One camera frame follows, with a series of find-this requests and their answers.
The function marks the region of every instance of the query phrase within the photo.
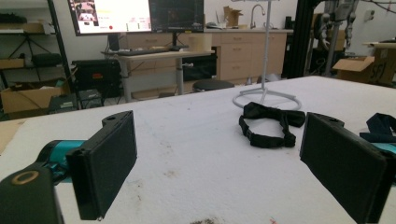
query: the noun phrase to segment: keyboard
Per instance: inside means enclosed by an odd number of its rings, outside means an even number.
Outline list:
[[[114,54],[117,54],[119,56],[136,56],[136,55],[163,53],[168,51],[169,49],[141,49],[141,50],[130,50],[130,51],[118,51],[118,52],[114,52]]]

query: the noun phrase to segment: white desk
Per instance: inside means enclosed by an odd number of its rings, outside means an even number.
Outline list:
[[[124,88],[124,96],[126,102],[131,102],[132,91],[144,91],[155,89],[159,87],[166,87],[172,84],[177,84],[177,93],[182,95],[184,93],[183,87],[183,65],[182,59],[189,57],[205,56],[214,53],[210,51],[170,51],[164,53],[137,55],[137,56],[116,56],[120,62],[122,87]],[[128,63],[140,63],[148,61],[158,61],[165,59],[176,60],[176,72],[150,74],[149,76],[129,76]]]
[[[295,94],[302,110],[340,119],[353,133],[366,131],[375,112],[396,115],[396,90],[302,77],[267,83],[272,91]],[[354,221],[300,161],[304,128],[290,127],[296,147],[251,147],[238,125],[242,109],[232,103],[241,90],[208,91],[114,105],[26,120],[0,156],[0,179],[31,164],[55,139],[88,139],[102,118],[134,111],[138,158],[119,195],[100,223],[352,224]],[[241,103],[260,95],[240,97]],[[267,105],[276,105],[269,95]],[[274,120],[249,123],[253,132],[281,136]],[[56,187],[66,223],[79,220],[71,183]],[[392,188],[381,224],[396,220]]]

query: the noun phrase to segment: black strap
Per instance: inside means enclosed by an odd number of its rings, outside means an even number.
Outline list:
[[[396,136],[393,136],[392,130],[396,132],[396,118],[375,113],[367,120],[369,133],[360,133],[360,136],[371,143],[396,143]]]
[[[272,137],[253,133],[245,119],[276,119],[282,126],[284,137]],[[242,133],[250,140],[250,145],[262,148],[294,147],[296,136],[289,131],[289,124],[301,127],[305,123],[305,113],[295,110],[281,110],[251,102],[244,106],[244,114],[239,118]]]

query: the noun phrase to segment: white countertop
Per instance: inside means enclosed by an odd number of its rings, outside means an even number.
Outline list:
[[[266,86],[295,94],[303,111],[340,119],[353,133],[366,131],[366,120],[376,112],[396,115],[396,90],[390,88],[326,77],[295,78]],[[297,137],[293,148],[250,146],[238,125],[242,109],[232,99],[254,87],[258,86],[28,119],[0,157],[0,179],[31,164],[48,142],[88,139],[101,128],[103,118],[133,110],[136,165],[100,223],[354,223],[300,161],[304,127],[290,127]],[[238,102],[260,98],[248,95]],[[292,106],[272,95],[265,98],[265,104]],[[281,136],[276,121],[257,120],[249,125],[255,133]],[[61,183],[56,190],[65,223],[89,223],[79,220],[72,184]],[[395,222],[395,208],[393,187],[381,224]]]

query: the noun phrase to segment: cardboard box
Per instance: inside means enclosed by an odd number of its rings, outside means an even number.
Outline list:
[[[24,67],[24,59],[0,59],[0,69]]]
[[[44,34],[43,25],[39,22],[32,23],[0,23],[0,30],[22,29],[29,34]]]
[[[337,78],[390,86],[396,70],[396,49],[376,49],[374,57],[339,60]]]
[[[1,91],[1,99],[4,112],[11,119],[21,119],[47,114],[51,96],[69,92],[67,81],[57,78],[43,82],[19,83]]]
[[[240,12],[241,10],[236,10],[231,7],[224,8],[224,18],[227,20],[227,27],[238,26],[239,16],[244,15]]]

